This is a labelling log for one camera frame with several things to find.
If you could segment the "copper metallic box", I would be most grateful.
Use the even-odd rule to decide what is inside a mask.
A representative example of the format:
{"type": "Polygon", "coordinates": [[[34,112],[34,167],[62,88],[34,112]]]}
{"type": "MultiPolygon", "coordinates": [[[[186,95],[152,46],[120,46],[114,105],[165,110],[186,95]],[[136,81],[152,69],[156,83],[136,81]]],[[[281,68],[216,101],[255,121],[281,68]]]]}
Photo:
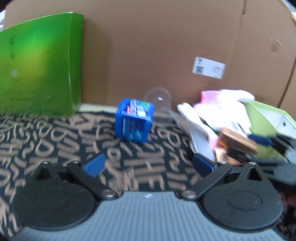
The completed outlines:
{"type": "Polygon", "coordinates": [[[219,133],[217,148],[218,147],[226,150],[236,148],[254,155],[258,153],[258,147],[255,141],[228,128],[222,128],[222,131],[219,133]]]}
{"type": "Polygon", "coordinates": [[[216,161],[217,162],[222,162],[222,161],[226,161],[227,163],[229,163],[232,166],[243,166],[243,164],[239,161],[237,161],[236,159],[233,159],[232,157],[229,157],[227,155],[227,150],[224,148],[215,148],[215,156],[216,156],[216,161]]]}

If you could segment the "white pink glove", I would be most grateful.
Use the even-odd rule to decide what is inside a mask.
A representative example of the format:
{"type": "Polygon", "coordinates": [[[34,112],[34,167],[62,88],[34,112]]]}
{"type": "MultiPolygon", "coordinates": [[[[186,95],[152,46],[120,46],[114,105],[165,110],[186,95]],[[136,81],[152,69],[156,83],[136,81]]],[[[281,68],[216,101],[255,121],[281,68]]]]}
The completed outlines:
{"type": "Polygon", "coordinates": [[[228,128],[247,137],[251,134],[251,122],[244,103],[253,100],[253,94],[245,90],[206,90],[193,108],[215,130],[228,128]]]}
{"type": "Polygon", "coordinates": [[[185,118],[191,137],[194,153],[199,153],[216,162],[214,154],[218,136],[214,131],[203,124],[196,110],[188,103],[177,105],[179,113],[185,118]]]}

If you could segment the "blue gum container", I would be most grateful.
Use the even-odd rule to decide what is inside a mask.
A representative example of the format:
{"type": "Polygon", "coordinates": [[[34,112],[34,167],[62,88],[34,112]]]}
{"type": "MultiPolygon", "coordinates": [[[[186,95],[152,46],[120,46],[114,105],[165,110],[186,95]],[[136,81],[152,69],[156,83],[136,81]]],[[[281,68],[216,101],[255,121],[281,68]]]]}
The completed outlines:
{"type": "Polygon", "coordinates": [[[152,103],[125,98],[120,102],[115,113],[115,135],[135,143],[147,142],[153,113],[152,103]]]}

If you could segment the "light green open box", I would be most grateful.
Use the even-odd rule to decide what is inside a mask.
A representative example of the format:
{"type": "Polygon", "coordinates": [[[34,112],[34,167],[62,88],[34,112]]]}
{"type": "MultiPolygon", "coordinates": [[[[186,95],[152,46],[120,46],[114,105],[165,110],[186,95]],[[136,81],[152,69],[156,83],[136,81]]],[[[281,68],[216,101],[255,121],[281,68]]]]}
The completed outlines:
{"type": "MultiPolygon", "coordinates": [[[[262,137],[274,137],[278,134],[295,139],[295,120],[284,110],[258,101],[245,102],[248,117],[251,122],[252,134],[262,137]]],[[[258,146],[258,158],[282,158],[295,162],[295,147],[281,155],[273,147],[258,146]]]]}

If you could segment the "small dark green box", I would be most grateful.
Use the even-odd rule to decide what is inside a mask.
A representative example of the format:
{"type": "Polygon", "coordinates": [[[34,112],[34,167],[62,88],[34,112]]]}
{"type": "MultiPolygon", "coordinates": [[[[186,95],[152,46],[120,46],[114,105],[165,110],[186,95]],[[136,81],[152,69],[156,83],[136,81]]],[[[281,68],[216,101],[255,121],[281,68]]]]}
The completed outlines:
{"type": "Polygon", "coordinates": [[[203,118],[200,118],[201,119],[201,122],[203,124],[205,124],[206,126],[208,126],[215,134],[219,135],[219,131],[215,130],[213,127],[211,127],[203,118]]]}

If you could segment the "patterned black tan cloth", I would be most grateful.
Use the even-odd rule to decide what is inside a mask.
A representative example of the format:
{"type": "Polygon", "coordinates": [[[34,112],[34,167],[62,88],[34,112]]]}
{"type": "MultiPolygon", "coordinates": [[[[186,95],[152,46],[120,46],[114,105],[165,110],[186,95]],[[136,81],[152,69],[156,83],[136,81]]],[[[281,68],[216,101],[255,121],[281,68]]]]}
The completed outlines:
{"type": "Polygon", "coordinates": [[[202,177],[179,124],[157,118],[143,144],[114,124],[105,112],[1,116],[1,240],[295,240],[295,192],[278,191],[256,162],[184,200],[202,177]],[[67,171],[96,154],[114,200],[96,200],[67,171]]]}

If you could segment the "clear plastic cup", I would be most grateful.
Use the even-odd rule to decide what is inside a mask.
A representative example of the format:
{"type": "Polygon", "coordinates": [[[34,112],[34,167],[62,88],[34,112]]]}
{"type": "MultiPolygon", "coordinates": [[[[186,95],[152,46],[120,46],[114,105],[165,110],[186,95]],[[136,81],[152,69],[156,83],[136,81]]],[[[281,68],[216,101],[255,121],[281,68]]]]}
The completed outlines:
{"type": "Polygon", "coordinates": [[[169,113],[172,106],[172,97],[170,92],[163,87],[154,87],[146,92],[144,101],[154,105],[154,111],[160,113],[169,113]]]}

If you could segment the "white shipping label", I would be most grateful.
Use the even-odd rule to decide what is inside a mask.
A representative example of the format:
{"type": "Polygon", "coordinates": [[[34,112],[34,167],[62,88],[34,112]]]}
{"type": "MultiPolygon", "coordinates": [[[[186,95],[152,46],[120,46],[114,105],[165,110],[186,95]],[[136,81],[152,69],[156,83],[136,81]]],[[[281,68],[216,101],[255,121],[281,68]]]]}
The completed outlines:
{"type": "Polygon", "coordinates": [[[210,59],[196,57],[192,73],[215,79],[222,79],[226,65],[210,59]]]}

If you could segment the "tall green gift box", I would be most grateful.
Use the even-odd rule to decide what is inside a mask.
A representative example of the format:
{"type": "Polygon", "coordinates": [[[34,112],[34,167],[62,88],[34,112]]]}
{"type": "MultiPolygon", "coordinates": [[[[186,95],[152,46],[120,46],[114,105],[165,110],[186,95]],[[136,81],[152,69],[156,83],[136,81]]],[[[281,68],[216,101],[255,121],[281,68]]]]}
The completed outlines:
{"type": "Polygon", "coordinates": [[[1,32],[1,112],[73,116],[82,101],[83,16],[67,12],[1,32]]]}

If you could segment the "large brown cardboard box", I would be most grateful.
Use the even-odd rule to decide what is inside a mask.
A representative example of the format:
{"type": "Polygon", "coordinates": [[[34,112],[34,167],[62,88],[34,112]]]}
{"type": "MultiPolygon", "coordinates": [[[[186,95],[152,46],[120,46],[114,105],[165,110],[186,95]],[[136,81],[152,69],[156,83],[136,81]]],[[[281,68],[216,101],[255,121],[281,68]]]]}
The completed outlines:
{"type": "Polygon", "coordinates": [[[278,106],[290,84],[295,20],[282,1],[12,1],[4,27],[68,11],[84,16],[85,103],[163,87],[173,104],[222,88],[278,106]],[[192,73],[196,57],[225,64],[223,78],[192,73]]]}

